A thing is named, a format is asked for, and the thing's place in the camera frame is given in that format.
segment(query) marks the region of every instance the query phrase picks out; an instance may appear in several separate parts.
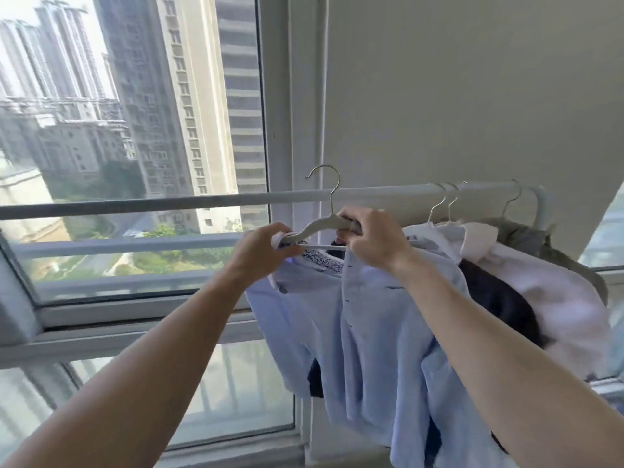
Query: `gray wall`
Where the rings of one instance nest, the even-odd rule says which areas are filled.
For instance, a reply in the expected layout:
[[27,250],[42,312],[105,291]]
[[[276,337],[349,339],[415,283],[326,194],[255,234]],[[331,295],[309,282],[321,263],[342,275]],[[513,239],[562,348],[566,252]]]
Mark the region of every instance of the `gray wall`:
[[624,0],[330,0],[324,162],[345,187],[543,185],[577,256],[624,179],[623,17]]

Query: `hanger bar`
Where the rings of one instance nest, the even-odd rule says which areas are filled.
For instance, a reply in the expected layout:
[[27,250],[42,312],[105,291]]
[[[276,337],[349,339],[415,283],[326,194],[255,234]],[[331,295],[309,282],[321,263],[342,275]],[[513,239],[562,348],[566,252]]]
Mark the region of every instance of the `hanger bar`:
[[[513,181],[470,182],[457,184],[459,191],[518,189]],[[525,186],[537,198],[534,227],[545,229],[550,217],[550,196],[542,187]],[[217,208],[226,206],[266,205],[276,203],[322,202],[329,198],[330,190],[295,190],[289,192],[249,193],[175,198],[141,198],[133,200],[102,200],[92,202],[41,203],[0,207],[0,220],[27,220],[58,216],[107,215],[109,213],[161,212],[164,210],[189,210],[192,208]],[[362,197],[390,197],[402,195],[440,194],[435,184],[393,185],[385,187],[342,188],[334,198],[348,200]]]

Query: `metal hook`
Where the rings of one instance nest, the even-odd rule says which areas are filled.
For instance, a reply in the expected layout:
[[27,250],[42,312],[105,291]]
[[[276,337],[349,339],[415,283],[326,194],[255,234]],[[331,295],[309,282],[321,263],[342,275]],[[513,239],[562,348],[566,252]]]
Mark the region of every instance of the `metal hook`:
[[310,177],[312,177],[312,174],[314,174],[316,172],[316,170],[320,169],[321,167],[329,167],[329,168],[333,169],[334,171],[336,171],[336,174],[338,174],[338,183],[336,184],[334,189],[330,192],[330,207],[332,208],[331,209],[331,212],[332,212],[331,214],[335,215],[334,214],[334,198],[333,198],[333,195],[334,195],[334,192],[338,189],[338,187],[340,187],[340,172],[338,172],[338,169],[336,169],[334,166],[331,166],[329,164],[321,164],[319,166],[316,166],[314,169],[312,169],[312,171],[310,171],[310,173],[306,177],[304,177],[304,178],[305,179],[309,179]]
[[515,198],[512,198],[511,200],[508,200],[507,203],[505,204],[505,208],[503,208],[503,213],[500,214],[503,218],[505,218],[505,212],[507,211],[507,206],[510,203],[518,200],[520,198],[520,196],[522,195],[522,185],[516,179],[510,179],[510,180],[514,181],[518,185],[519,191],[518,191],[518,195]]
[[454,203],[456,203],[457,199],[459,199],[459,187],[457,187],[455,184],[452,184],[450,182],[444,182],[444,183],[448,184],[448,185],[452,185],[455,188],[455,190],[457,190],[457,196],[455,197],[455,200],[453,200],[451,203],[448,204],[448,207],[449,207],[449,209],[448,209],[448,212],[449,212],[448,213],[448,215],[449,215],[448,216],[448,220],[449,220],[449,223],[450,223],[450,206],[453,205]]
[[442,199],[442,201],[440,203],[436,203],[435,205],[433,205],[433,207],[431,207],[431,211],[429,212],[429,218],[427,219],[427,223],[431,223],[431,216],[433,215],[433,211],[434,209],[438,206],[443,204],[444,202],[446,202],[446,189],[444,188],[444,186],[441,183],[438,182],[429,182],[430,184],[435,184],[438,185],[442,188],[442,190],[444,190],[444,198]]

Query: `person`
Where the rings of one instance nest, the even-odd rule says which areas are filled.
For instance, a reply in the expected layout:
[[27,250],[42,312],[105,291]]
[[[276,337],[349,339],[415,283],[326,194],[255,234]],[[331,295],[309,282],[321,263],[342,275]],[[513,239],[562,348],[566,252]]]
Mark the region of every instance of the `person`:
[[[624,418],[537,346],[455,290],[386,212],[346,207],[363,234],[339,231],[359,259],[394,275],[415,300],[488,427],[521,467],[624,466]],[[299,246],[289,231],[246,234],[188,301],[122,351],[55,411],[3,468],[152,467],[167,447],[245,289]]]

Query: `left hand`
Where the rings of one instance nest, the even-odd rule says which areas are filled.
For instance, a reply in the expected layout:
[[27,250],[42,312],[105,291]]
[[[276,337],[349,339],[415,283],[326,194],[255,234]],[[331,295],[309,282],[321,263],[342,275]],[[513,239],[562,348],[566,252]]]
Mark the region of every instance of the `left hand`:
[[223,267],[223,274],[235,276],[247,288],[275,272],[284,259],[301,256],[303,248],[295,244],[281,250],[271,246],[271,238],[280,231],[292,230],[278,221],[245,233]]

